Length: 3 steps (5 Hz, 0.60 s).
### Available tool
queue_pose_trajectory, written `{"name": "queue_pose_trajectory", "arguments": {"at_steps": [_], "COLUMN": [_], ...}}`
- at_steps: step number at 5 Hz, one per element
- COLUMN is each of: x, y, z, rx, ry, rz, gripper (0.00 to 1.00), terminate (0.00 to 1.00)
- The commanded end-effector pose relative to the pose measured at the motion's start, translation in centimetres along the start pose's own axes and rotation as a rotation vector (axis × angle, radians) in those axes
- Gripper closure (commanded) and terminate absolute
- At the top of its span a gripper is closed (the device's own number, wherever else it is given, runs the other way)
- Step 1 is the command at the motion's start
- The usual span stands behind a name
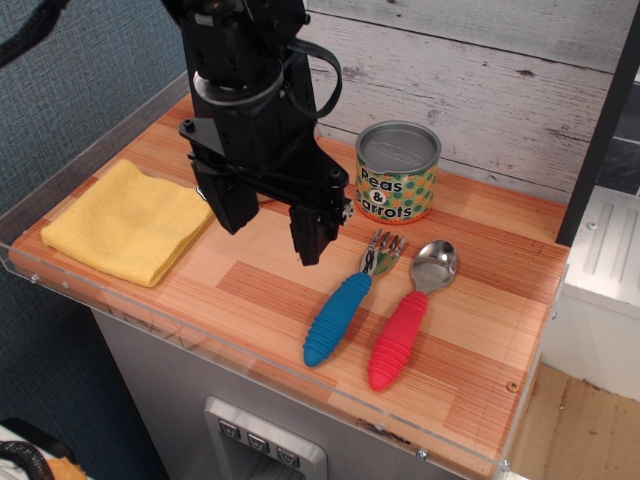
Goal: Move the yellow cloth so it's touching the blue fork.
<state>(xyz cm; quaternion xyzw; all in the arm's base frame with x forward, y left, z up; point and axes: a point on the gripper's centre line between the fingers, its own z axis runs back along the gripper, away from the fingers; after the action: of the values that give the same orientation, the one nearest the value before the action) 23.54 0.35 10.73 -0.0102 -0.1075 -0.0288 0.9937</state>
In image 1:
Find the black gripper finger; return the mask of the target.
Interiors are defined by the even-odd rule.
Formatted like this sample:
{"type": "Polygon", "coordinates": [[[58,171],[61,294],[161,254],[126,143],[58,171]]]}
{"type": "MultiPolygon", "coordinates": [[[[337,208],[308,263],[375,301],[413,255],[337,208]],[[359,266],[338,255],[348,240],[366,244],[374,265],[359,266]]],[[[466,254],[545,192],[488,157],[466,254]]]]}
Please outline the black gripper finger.
{"type": "Polygon", "coordinates": [[[230,234],[236,234],[259,212],[256,191],[237,179],[235,172],[192,161],[199,190],[217,220],[230,234]]]}
{"type": "Polygon", "coordinates": [[[318,264],[322,252],[336,239],[336,223],[320,209],[303,203],[291,206],[289,213],[294,249],[302,264],[318,264]]]}

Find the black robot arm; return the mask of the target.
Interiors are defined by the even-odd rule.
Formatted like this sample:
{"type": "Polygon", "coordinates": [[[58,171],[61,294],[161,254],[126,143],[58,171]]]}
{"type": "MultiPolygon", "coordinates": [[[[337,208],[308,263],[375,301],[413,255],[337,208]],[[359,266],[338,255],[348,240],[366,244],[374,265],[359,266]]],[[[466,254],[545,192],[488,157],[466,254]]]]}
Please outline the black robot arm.
{"type": "Polygon", "coordinates": [[[336,66],[299,37],[310,18],[300,1],[168,1],[184,43],[195,115],[180,125],[199,190],[235,233],[259,197],[285,203],[294,248],[314,265],[352,213],[346,171],[315,140],[336,106],[315,102],[309,61],[336,66]]]}

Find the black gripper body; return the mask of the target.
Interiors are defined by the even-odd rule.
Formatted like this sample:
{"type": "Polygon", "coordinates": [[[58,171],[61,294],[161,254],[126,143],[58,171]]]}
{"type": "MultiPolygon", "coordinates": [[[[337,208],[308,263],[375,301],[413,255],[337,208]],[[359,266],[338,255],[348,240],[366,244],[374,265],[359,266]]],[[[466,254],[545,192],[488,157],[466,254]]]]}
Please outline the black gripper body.
{"type": "Polygon", "coordinates": [[[344,225],[352,212],[348,174],[315,140],[323,110],[310,89],[279,89],[252,104],[214,104],[193,94],[193,117],[180,126],[192,161],[236,173],[237,179],[286,205],[315,206],[344,225]]]}

